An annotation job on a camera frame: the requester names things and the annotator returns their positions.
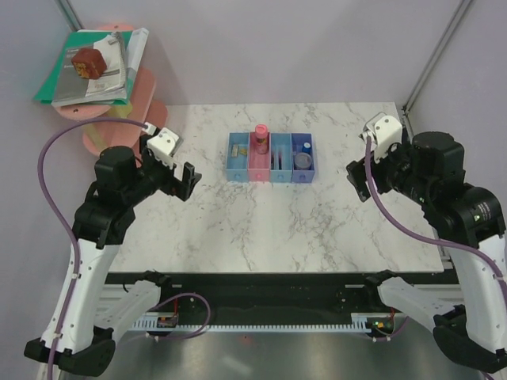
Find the clear jar of paper clips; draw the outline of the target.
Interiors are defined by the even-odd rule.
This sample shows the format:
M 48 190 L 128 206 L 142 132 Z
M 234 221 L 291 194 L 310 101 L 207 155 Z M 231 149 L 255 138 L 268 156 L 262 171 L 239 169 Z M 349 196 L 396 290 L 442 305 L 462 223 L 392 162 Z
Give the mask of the clear jar of paper clips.
M 308 153 L 300 152 L 294 157 L 294 169 L 309 170 L 313 164 L 313 159 Z

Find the pink glue stick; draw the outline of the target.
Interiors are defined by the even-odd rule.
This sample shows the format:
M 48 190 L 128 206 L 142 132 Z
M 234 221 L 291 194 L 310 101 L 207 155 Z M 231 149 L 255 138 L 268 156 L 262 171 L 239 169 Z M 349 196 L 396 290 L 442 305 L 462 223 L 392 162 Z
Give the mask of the pink glue stick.
M 254 128 L 254 147 L 258 154 L 267 154 L 269 151 L 269 129 L 264 124 Z

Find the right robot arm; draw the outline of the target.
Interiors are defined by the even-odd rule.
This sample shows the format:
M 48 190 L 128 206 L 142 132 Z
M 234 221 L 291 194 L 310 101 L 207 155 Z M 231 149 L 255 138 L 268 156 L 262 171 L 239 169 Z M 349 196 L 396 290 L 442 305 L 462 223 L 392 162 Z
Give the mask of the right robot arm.
M 385 270 L 369 276 L 363 291 L 371 311 L 386 306 L 425 327 L 453 363 L 487 378 L 506 368 L 506 224 L 497 197 L 465 181 L 464 148 L 451 135 L 423 132 L 394 142 L 374 159 L 372 137 L 365 156 L 348 164 L 349 182 L 363 201 L 397 192 L 418 204 L 440 246 L 452 259 L 463 302 L 443 302 Z

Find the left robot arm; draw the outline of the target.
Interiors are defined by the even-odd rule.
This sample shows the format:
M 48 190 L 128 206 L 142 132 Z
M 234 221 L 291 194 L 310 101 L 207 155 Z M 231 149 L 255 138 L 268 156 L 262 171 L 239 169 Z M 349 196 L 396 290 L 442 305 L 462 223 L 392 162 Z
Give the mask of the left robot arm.
M 74 215 L 71 258 L 55 313 L 42 337 L 30 340 L 24 352 L 85 377 L 105 372 L 121 338 L 143 314 L 173 305 L 169 276 L 144 272 L 119 301 L 97 311 L 109 269 L 135 220 L 135 206 L 156 192 L 186 201 L 202 178 L 190 163 L 176 178 L 148 151 L 139 165 L 126 146 L 104 150 L 94 170 L 96 180 Z

